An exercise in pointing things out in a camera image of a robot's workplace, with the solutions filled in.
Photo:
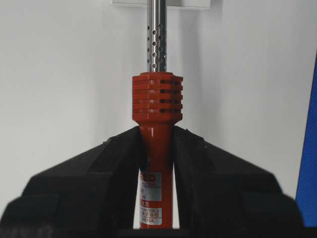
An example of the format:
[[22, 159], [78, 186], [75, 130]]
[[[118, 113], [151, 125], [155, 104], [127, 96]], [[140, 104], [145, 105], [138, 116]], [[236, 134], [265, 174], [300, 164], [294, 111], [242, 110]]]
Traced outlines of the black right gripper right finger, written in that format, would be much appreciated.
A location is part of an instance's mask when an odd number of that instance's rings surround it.
[[275, 176], [180, 127], [173, 130], [180, 227], [195, 238], [299, 238], [301, 213]]

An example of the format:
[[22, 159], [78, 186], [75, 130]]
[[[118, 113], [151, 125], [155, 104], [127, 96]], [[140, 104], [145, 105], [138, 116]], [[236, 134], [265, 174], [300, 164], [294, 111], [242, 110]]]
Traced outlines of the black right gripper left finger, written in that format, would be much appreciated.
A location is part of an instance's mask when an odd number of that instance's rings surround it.
[[8, 203], [3, 238], [111, 238], [133, 227], [139, 162], [139, 128], [49, 168]]

